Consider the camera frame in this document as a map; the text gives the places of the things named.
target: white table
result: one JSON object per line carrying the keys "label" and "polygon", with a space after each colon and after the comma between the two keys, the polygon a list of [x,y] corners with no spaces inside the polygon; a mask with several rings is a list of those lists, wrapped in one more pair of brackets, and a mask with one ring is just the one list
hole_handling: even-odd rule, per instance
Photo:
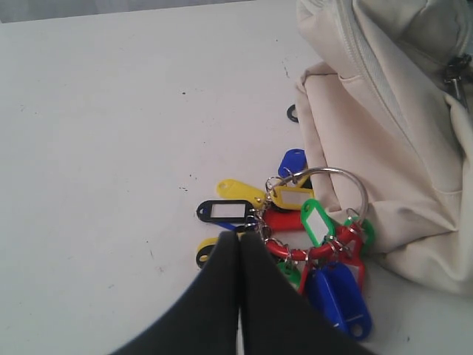
{"label": "white table", "polygon": [[[184,292],[197,245],[220,232],[197,205],[224,178],[262,187],[302,147],[285,110],[319,59],[294,9],[0,25],[0,354],[104,354]],[[376,266],[366,296],[371,349],[471,352],[471,301]]]}

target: green key tag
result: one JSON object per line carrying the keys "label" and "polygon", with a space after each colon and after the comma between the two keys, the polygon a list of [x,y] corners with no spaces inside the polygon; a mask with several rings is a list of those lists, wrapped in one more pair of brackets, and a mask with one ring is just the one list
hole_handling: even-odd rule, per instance
{"label": "green key tag", "polygon": [[302,205],[301,220],[314,246],[320,246],[326,235],[335,236],[335,224],[320,202],[313,198]]}
{"label": "green key tag", "polygon": [[285,261],[277,263],[276,266],[286,277],[287,281],[289,281],[290,285],[293,286],[296,291],[298,291],[299,286],[301,285],[302,276],[297,267],[288,265]]}
{"label": "green key tag", "polygon": [[[354,221],[356,221],[358,217],[352,217],[351,220],[345,220],[345,223],[343,224],[344,226],[349,226],[352,224]],[[361,247],[361,254],[366,255],[370,249],[370,247],[373,245],[376,239],[376,232],[375,228],[372,226],[371,222],[368,220],[364,220],[363,223],[361,224],[361,229],[363,229],[363,235],[361,239],[363,240],[363,246]]]}

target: keychain bundle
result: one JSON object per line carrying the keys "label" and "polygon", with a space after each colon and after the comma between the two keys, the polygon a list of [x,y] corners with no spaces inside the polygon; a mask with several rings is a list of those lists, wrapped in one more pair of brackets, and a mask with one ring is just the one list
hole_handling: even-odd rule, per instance
{"label": "keychain bundle", "polygon": [[[343,175],[360,191],[359,212],[348,209],[343,225],[331,219],[315,199],[310,176],[321,173]],[[198,218],[236,232],[258,232],[287,281],[334,327],[354,339],[364,339],[372,323],[361,295],[365,273],[361,255],[375,238],[365,219],[366,189],[343,169],[307,169],[301,149],[286,153],[278,174],[266,181],[265,192],[236,180],[221,181],[217,193],[225,200],[201,203]],[[275,237],[281,231],[304,230],[313,244],[307,250],[290,248]],[[200,244],[196,256],[199,267],[216,242],[211,238]]]}

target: zipper pull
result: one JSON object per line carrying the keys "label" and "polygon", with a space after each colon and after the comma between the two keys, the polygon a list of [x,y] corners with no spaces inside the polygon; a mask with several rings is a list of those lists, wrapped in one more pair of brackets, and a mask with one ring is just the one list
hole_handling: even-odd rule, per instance
{"label": "zipper pull", "polygon": [[456,97],[467,112],[469,112],[469,108],[465,88],[463,87],[463,73],[469,68],[471,62],[472,56],[469,54],[453,58],[447,65],[444,76],[444,82],[449,86],[450,94]]}

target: beige bag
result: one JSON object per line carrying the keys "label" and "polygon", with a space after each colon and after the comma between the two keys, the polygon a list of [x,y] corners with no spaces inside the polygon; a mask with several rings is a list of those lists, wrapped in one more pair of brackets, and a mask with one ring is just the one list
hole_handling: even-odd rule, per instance
{"label": "beige bag", "polygon": [[[466,0],[299,0],[298,20],[325,61],[298,85],[309,166],[364,182],[382,265],[473,294],[473,128],[443,77],[469,40]],[[359,206],[343,177],[313,187],[336,220]]]}

